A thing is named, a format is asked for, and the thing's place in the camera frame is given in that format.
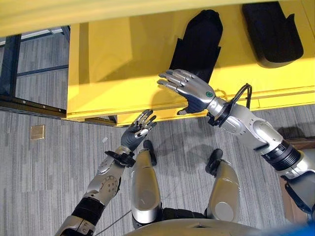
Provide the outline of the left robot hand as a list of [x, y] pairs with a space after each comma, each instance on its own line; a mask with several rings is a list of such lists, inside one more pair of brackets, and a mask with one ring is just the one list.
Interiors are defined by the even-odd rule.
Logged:
[[121, 145], [134, 151], [156, 126], [153, 110], [144, 110], [127, 128], [121, 137]]

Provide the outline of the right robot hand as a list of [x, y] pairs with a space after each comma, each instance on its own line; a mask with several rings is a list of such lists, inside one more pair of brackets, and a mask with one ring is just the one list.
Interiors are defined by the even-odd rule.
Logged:
[[157, 82], [159, 85], [173, 90], [187, 100], [188, 106], [178, 111], [178, 115], [202, 112], [216, 97], [208, 83], [188, 71], [170, 69], [158, 76], [160, 77]]

